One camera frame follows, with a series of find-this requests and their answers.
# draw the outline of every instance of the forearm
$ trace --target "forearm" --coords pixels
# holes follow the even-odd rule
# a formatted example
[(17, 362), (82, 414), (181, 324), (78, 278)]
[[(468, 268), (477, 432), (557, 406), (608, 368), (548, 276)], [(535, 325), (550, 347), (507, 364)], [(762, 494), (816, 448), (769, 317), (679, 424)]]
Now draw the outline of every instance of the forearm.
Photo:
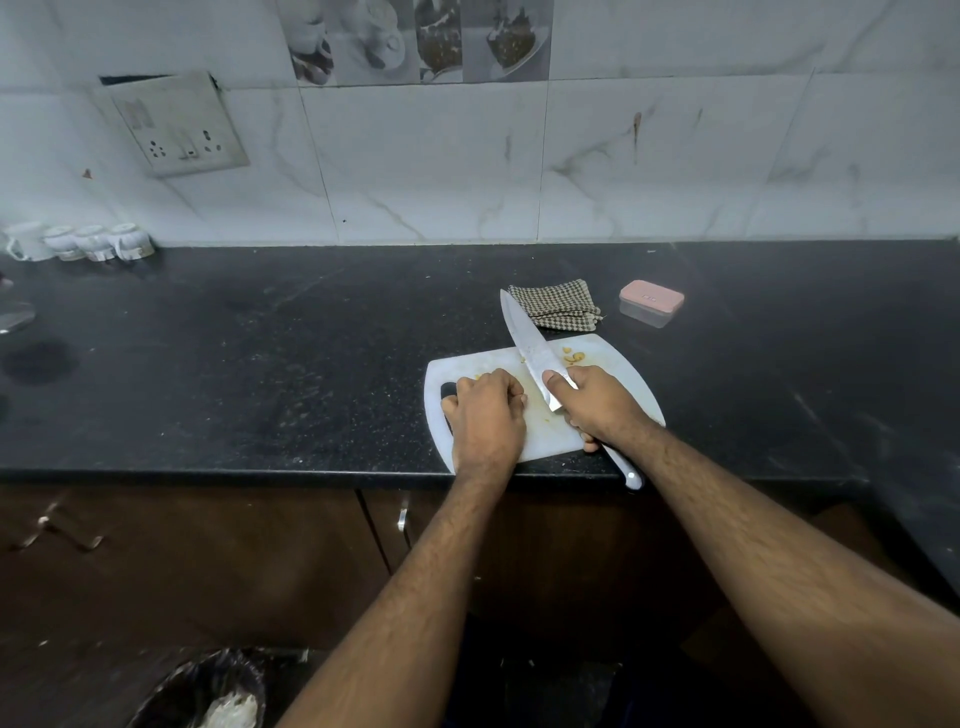
[(477, 554), (507, 477), (457, 477), (403, 565), (314, 675), (280, 728), (440, 723)]
[(625, 448), (829, 726), (960, 721), (960, 620), (657, 425)]

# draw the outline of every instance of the electrical socket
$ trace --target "electrical socket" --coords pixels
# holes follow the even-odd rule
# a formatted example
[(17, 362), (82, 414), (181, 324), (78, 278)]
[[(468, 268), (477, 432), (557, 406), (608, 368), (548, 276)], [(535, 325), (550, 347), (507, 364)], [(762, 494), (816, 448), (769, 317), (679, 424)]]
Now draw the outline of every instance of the electrical socket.
[(158, 177), (250, 164), (205, 71), (112, 85), (104, 91)]

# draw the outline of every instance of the knife handle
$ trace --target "knife handle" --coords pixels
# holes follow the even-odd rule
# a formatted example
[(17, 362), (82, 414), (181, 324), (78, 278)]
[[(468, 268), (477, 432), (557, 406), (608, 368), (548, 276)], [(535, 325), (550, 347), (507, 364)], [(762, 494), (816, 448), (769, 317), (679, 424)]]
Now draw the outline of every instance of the knife handle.
[(620, 469), (620, 472), (623, 473), (623, 476), (626, 478), (624, 485), (626, 485), (632, 491), (640, 490), (640, 487), (643, 485), (643, 473), (635, 468), (633, 463), (631, 463), (615, 449), (608, 445), (605, 445), (603, 449), (607, 452), (607, 455), (610, 456), (610, 459), (613, 461), (614, 465)]

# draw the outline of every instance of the hand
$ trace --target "hand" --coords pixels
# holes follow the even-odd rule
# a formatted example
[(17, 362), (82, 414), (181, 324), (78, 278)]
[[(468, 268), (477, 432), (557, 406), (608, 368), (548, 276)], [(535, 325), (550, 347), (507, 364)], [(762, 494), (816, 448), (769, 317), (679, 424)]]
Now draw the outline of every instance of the hand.
[(630, 433), (653, 422), (615, 376), (600, 367), (570, 367), (574, 389), (557, 372), (544, 372), (543, 383), (564, 406), (566, 421), (580, 430), (584, 450), (600, 449), (600, 440), (623, 449)]
[(523, 386), (506, 370), (476, 380), (462, 377), (457, 394), (441, 401), (453, 431), (453, 470), (509, 476), (523, 450), (526, 403)]

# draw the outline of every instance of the glass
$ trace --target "glass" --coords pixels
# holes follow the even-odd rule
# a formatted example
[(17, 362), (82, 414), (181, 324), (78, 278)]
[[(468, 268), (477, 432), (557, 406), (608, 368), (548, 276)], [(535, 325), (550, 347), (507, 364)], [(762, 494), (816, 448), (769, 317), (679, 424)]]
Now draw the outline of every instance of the glass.
[(0, 334), (23, 328), (35, 317), (33, 304), (18, 297), (13, 281), (0, 273)]

